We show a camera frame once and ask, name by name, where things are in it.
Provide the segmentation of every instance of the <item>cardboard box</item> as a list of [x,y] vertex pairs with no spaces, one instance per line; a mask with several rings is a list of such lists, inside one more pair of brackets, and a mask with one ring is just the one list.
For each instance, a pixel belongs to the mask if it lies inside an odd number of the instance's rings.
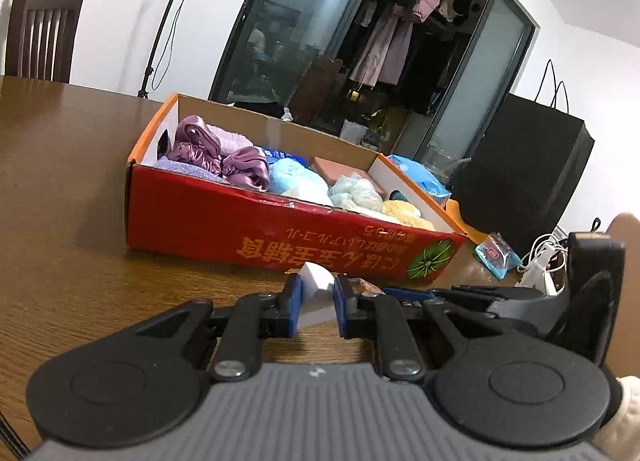
[[[402,189],[438,230],[428,232],[270,193],[153,168],[190,114],[244,134],[256,145],[369,170],[385,191]],[[130,248],[280,271],[309,261],[373,279],[433,280],[465,240],[459,228],[407,184],[388,159],[334,136],[268,116],[174,94],[129,156],[126,231]]]

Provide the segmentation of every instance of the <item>wooden table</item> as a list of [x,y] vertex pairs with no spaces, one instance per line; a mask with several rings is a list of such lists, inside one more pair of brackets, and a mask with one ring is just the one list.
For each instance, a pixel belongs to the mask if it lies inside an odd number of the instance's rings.
[[[157,102],[0,76],[0,409],[31,447],[40,438],[24,403],[47,359],[195,297],[231,305],[280,291],[265,269],[127,251],[126,158]],[[495,284],[469,244],[436,285]],[[356,362],[362,341],[335,323],[265,345],[265,359]],[[0,459],[11,459],[4,446]]]

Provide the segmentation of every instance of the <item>purple satin fabric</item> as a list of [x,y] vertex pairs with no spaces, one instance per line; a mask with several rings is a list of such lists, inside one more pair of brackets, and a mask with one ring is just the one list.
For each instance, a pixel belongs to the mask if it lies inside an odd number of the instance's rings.
[[269,164],[260,148],[246,146],[222,160],[223,179],[229,183],[260,192],[269,189]]
[[220,175],[220,140],[199,116],[187,116],[178,124],[174,147],[166,157]]
[[247,146],[222,157],[220,140],[199,116],[187,116],[178,124],[174,147],[166,157],[204,168],[234,185],[269,189],[269,165],[262,149]]

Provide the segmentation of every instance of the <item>blue plastic package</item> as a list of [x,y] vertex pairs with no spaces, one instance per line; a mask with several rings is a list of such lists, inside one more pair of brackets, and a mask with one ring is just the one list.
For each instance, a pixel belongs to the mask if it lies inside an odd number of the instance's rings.
[[325,193],[329,190],[329,186],[322,177],[290,157],[269,165],[269,180],[271,183],[269,192],[274,194],[283,194],[304,180],[318,184]]
[[293,159],[294,161],[297,161],[304,168],[309,168],[309,164],[306,162],[306,159],[303,158],[303,157],[296,156],[296,155],[293,155],[293,154],[287,154],[287,152],[281,152],[281,151],[276,150],[274,148],[261,147],[261,149],[266,154],[267,162],[270,165],[273,165],[276,161],[279,161],[281,159],[289,158],[289,159]]
[[442,186],[442,183],[437,180],[436,176],[427,167],[422,163],[395,154],[390,155],[389,159],[409,176],[411,181],[427,192],[438,205],[446,205],[451,192]]
[[511,249],[500,234],[489,234],[474,250],[478,260],[500,281],[507,271],[522,264],[518,254]]

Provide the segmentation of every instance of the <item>black pole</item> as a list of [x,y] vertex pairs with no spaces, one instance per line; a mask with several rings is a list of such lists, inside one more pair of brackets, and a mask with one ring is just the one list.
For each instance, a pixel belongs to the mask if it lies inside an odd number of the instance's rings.
[[164,10],[164,15],[162,16],[162,20],[160,21],[160,26],[158,27],[158,32],[156,33],[156,39],[154,40],[154,46],[151,48],[151,54],[149,55],[149,62],[146,63],[145,69],[145,77],[142,80],[142,86],[140,87],[140,91],[138,91],[139,98],[148,98],[149,93],[146,92],[146,85],[149,82],[149,76],[154,72],[152,67],[154,62],[154,57],[156,56],[156,50],[158,49],[158,44],[160,43],[160,37],[162,36],[162,30],[164,29],[164,24],[166,23],[166,19],[169,16],[169,10],[173,5],[174,0],[169,0],[169,3],[166,5],[166,9]]

